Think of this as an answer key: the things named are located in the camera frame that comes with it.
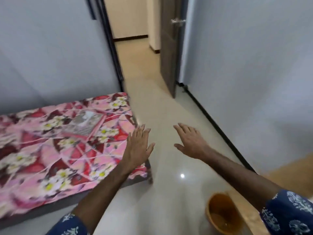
person's left hand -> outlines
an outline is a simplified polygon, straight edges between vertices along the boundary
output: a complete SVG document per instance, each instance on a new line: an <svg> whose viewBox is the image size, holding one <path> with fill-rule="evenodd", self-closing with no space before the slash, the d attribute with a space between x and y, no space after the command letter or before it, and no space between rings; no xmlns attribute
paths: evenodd
<svg viewBox="0 0 313 235"><path fill-rule="evenodd" d="M148 146L148 137L151 129L145 129L145 125L137 126L133 134L127 137L127 146L120 164L125 167L127 173L131 173L143 164L153 151L155 143Z"/></svg>

brown wooden door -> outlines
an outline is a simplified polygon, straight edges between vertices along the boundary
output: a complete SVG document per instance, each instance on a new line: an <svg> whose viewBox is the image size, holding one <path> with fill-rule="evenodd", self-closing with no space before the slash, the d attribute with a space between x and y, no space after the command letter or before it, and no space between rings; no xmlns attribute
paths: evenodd
<svg viewBox="0 0 313 235"><path fill-rule="evenodd" d="M171 20L181 18L182 0L161 0L161 75L175 98L178 38L181 26Z"/></svg>

bucket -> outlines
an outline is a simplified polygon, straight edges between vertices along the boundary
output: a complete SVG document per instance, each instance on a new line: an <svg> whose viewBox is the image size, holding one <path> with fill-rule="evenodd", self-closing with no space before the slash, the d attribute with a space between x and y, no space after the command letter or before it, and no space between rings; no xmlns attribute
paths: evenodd
<svg viewBox="0 0 313 235"><path fill-rule="evenodd" d="M207 202L205 215L222 234L235 235L243 228L241 216L232 199L226 194L214 194Z"/></svg>

bed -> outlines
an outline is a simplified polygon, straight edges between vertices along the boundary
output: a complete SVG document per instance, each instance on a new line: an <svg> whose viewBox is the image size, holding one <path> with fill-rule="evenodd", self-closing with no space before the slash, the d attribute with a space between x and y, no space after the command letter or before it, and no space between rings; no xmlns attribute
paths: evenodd
<svg viewBox="0 0 313 235"><path fill-rule="evenodd" d="M0 229L77 203L122 159L126 93L0 116ZM123 186L152 182L149 161Z"/></svg>

sleeve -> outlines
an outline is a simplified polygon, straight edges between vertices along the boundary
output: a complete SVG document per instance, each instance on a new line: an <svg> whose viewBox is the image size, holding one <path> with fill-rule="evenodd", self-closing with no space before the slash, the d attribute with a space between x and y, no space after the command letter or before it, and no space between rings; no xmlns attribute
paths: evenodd
<svg viewBox="0 0 313 235"><path fill-rule="evenodd" d="M313 234L313 204L294 192L281 190L260 216L270 234Z"/></svg>
<svg viewBox="0 0 313 235"><path fill-rule="evenodd" d="M46 235L89 235L86 226L74 214L63 216Z"/></svg>

